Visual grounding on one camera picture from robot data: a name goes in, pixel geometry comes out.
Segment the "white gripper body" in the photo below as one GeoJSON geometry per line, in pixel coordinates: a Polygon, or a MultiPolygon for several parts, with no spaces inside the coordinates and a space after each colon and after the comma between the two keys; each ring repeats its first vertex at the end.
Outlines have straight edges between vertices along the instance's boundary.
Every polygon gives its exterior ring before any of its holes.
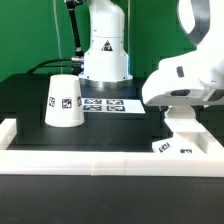
{"type": "Polygon", "coordinates": [[[224,105],[224,55],[164,59],[142,87],[147,106],[224,105]]]}

